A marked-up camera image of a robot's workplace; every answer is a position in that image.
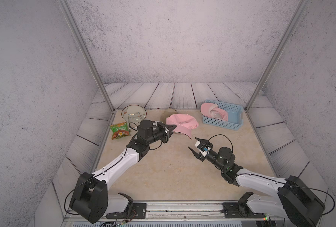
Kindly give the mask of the pink baseball cap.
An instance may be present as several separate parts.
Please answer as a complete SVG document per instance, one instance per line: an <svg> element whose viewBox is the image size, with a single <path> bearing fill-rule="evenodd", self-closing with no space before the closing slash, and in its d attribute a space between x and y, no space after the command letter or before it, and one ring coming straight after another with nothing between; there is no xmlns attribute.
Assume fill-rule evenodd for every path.
<svg viewBox="0 0 336 227"><path fill-rule="evenodd" d="M171 115L166 119L166 124L176 125L176 128L173 130L173 132L184 134L190 139L192 138L192 130L199 126L199 123L193 116L183 113Z"/></svg>
<svg viewBox="0 0 336 227"><path fill-rule="evenodd" d="M201 114L208 118L213 118L220 121L228 121L227 111L219 108L215 103L203 103L200 108Z"/></svg>

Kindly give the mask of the beige baseball cap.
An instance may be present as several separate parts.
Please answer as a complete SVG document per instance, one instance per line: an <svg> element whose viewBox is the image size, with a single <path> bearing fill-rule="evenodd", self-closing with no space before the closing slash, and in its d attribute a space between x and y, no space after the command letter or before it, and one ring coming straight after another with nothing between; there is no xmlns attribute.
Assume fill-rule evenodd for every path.
<svg viewBox="0 0 336 227"><path fill-rule="evenodd" d="M172 109L172 108L169 108L169 109L166 109L163 114L161 115L160 117L160 121L163 122L163 123L166 123L166 120L167 118L169 118L171 115L173 114L177 114L177 110L175 109Z"/></svg>

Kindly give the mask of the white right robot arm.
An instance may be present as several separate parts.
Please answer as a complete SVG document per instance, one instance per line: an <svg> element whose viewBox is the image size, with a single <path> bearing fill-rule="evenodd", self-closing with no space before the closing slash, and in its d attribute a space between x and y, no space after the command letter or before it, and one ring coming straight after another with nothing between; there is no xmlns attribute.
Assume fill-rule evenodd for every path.
<svg viewBox="0 0 336 227"><path fill-rule="evenodd" d="M235 163L232 149L213 150L209 140L197 139L191 150L196 159L209 161L221 172L222 178L237 187L254 189L262 195L246 192L238 201L234 213L243 218L256 214L269 214L288 219L297 227L315 227L325 214L325 204L296 176L269 177L254 173Z"/></svg>

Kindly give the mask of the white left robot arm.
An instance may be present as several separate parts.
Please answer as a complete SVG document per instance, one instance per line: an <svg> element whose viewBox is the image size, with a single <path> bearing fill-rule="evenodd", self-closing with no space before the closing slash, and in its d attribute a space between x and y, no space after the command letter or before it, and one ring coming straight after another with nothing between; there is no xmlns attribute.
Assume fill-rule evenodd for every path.
<svg viewBox="0 0 336 227"><path fill-rule="evenodd" d="M133 217L133 198L124 194L109 195L109 189L130 167L141 161L151 150L150 145L167 143L176 125L143 120L123 152L112 162L92 174L84 172L77 180L69 203L76 215L91 224L103 217Z"/></svg>

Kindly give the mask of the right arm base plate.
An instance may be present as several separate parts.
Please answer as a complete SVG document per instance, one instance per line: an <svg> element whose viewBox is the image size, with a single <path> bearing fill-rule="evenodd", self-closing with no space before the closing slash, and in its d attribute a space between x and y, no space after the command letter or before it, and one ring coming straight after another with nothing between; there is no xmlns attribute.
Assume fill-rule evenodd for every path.
<svg viewBox="0 0 336 227"><path fill-rule="evenodd" d="M238 202L224 202L221 213L225 218L265 218L263 213L253 213L246 205Z"/></svg>

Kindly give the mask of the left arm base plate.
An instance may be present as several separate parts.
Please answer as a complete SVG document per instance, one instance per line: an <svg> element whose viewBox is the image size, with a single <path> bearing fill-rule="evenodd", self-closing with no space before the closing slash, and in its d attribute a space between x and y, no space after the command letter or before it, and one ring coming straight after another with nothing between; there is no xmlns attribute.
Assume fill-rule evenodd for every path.
<svg viewBox="0 0 336 227"><path fill-rule="evenodd" d="M125 211L118 213L106 214L103 217L106 219L145 219L147 211L147 203L133 202L128 204Z"/></svg>

